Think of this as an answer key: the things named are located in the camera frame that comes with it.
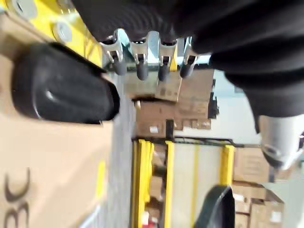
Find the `black rubber tip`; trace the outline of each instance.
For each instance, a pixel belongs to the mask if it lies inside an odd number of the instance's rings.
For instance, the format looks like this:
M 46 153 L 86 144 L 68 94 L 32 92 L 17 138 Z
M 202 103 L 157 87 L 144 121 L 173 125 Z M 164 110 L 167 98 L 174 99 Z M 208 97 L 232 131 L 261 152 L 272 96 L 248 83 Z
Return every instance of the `black rubber tip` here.
M 161 82 L 165 82 L 168 79 L 168 74 L 170 71 L 170 67 L 168 65 L 162 65 L 160 66 L 160 69 L 158 70 L 158 79 Z
M 194 69 L 194 65 L 182 63 L 181 68 L 180 68 L 181 78 L 187 78 L 187 77 L 191 76 L 193 69 Z
M 121 62 L 115 59 L 113 66 L 116 74 L 123 76 L 127 73 L 127 66 L 124 59 Z
M 149 73 L 148 73 L 148 65 L 144 64 L 142 61 L 139 62 L 139 64 L 136 65 L 137 69 L 137 77 L 139 80 L 146 80 Z

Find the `brown cardboard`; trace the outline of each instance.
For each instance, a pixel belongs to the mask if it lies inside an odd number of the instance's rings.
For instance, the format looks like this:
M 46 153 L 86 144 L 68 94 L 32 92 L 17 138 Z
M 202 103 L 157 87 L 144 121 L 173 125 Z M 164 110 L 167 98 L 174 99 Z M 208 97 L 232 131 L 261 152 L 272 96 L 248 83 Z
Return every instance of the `brown cardboard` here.
M 211 120 L 209 119 L 175 119 L 174 129 L 177 131 L 182 131 L 184 127 L 191 127 L 200 130 L 211 130 Z
M 179 103 L 209 102 L 213 74 L 214 70 L 194 70 L 191 77 L 181 83 Z
M 159 81 L 155 98 L 177 102 L 179 99 L 182 78 L 179 72 L 170 72 L 166 82 Z
M 250 213 L 251 189 L 242 186 L 232 186 L 236 212 Z
M 248 228 L 249 216 L 236 214 L 235 228 Z
M 155 144 L 152 158 L 152 165 L 164 166 L 166 161 L 166 149 L 164 145 Z
M 290 167 L 288 170 L 285 171 L 279 171 L 278 173 L 275 174 L 275 182 L 286 182 L 290 179 L 293 171 L 296 169 L 296 165 Z
M 174 119 L 175 130 L 182 130 L 183 127 L 204 130 L 211 129 L 211 120 L 201 118 L 201 115 L 198 113 L 193 115 L 183 115 L 183 113 L 179 111 L 177 105 L 166 102 L 140 102 L 136 115 L 138 122 Z
M 28 48 L 28 44 L 52 41 L 49 37 L 18 16 L 0 14 L 0 54 L 15 60 Z
M 162 178 L 152 176 L 150 181 L 150 197 L 154 197 L 157 200 L 162 198 Z
M 149 72 L 149 77 L 142 81 L 137 78 L 137 73 L 127 75 L 124 88 L 130 99 L 155 97 L 162 100 L 177 102 L 180 93 L 182 78 L 179 72 L 170 72 L 168 80 L 158 80 L 158 72 Z
M 182 131 L 184 129 L 183 120 L 174 120 L 174 130 Z
M 267 221 L 270 228 L 281 228 L 284 218 L 284 204 L 281 202 L 265 202 Z
M 137 136 L 139 137 L 166 137 L 165 120 L 137 121 Z
M 263 204 L 252 204 L 250 228 L 269 228 L 267 222 L 267 207 Z
M 267 197 L 267 190 L 264 187 L 251 186 L 246 183 L 233 183 L 232 191 L 236 212 L 239 213 L 250 213 L 253 199 L 265 200 Z
M 137 121 L 174 119 L 175 105 L 165 102 L 140 102 Z
M 15 227 L 14 213 L 18 227 L 78 227 L 106 197 L 106 192 L 97 194 L 97 186 L 107 189 L 112 122 L 55 123 L 23 117 L 14 109 L 12 60 L 29 44 L 44 41 L 47 38 L 26 21 L 9 13 L 0 15 L 0 224 L 4 227 L 5 218 L 8 227 Z
M 136 72 L 128 73 L 126 77 L 124 89 L 130 99 L 154 97 L 157 87 L 157 72 L 149 72 L 149 77 L 144 81 L 138 79 Z
M 183 119 L 208 119 L 208 105 L 209 101 L 197 103 L 178 102 L 174 116 Z
M 269 182 L 270 166 L 259 148 L 237 148 L 234 156 L 234 181 Z
M 282 228 L 284 204 L 281 202 L 265 202 L 252 204 L 250 228 Z
M 149 213 L 149 218 L 156 218 L 158 221 L 161 218 L 161 210 L 158 208 L 146 207 L 145 211 Z

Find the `white label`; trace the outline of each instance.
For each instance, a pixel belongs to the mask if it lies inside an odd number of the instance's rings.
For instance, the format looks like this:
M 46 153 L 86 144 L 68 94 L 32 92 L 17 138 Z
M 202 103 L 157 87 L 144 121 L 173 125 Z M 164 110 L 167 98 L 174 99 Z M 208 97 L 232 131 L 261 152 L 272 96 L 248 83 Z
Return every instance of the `white label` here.
M 146 226 L 149 224 L 149 212 L 147 211 L 142 214 L 142 224 Z
M 150 132 L 154 134 L 158 133 L 158 127 L 150 127 Z
M 242 196 L 242 195 L 233 194 L 233 198 L 234 198 L 236 201 L 242 201 L 242 202 L 244 202 L 244 196 Z
M 271 215 L 270 221 L 273 222 L 273 223 L 280 223 L 280 222 L 282 222 L 282 213 L 281 212 L 273 211 L 272 215 Z

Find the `yellow machine part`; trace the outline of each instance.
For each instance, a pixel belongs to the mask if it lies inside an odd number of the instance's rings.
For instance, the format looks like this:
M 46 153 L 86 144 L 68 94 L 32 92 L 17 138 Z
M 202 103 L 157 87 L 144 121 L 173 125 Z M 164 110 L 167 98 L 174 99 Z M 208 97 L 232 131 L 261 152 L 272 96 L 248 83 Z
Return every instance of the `yellow machine part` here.
M 168 141 L 167 188 L 165 207 L 165 228 L 171 227 L 171 205 L 173 187 L 174 143 Z M 132 228 L 143 227 L 145 204 L 150 201 L 149 189 L 152 178 L 154 144 L 145 140 L 134 143 Z
M 77 11 L 67 11 L 60 8 L 56 0 L 35 0 L 38 16 L 30 20 L 37 30 L 55 40 L 52 28 L 57 22 L 66 23 L 72 30 L 73 38 L 65 45 L 92 63 L 101 67 L 102 50 L 96 40 L 88 32 Z M 0 0 L 0 6 L 8 10 L 5 0 Z
M 234 146 L 226 145 L 223 148 L 220 166 L 220 184 L 232 185 Z

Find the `concrete floor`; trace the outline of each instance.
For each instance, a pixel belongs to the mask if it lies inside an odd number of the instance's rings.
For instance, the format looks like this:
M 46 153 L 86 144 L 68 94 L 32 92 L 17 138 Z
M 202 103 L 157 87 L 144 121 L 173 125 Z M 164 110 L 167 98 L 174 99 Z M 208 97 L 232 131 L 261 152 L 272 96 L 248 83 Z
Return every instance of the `concrete floor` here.
M 114 76 L 121 98 L 114 120 L 113 151 L 110 156 L 107 200 L 101 206 L 94 228 L 127 228 L 130 223 L 132 142 L 136 111 L 125 97 L 123 77 Z

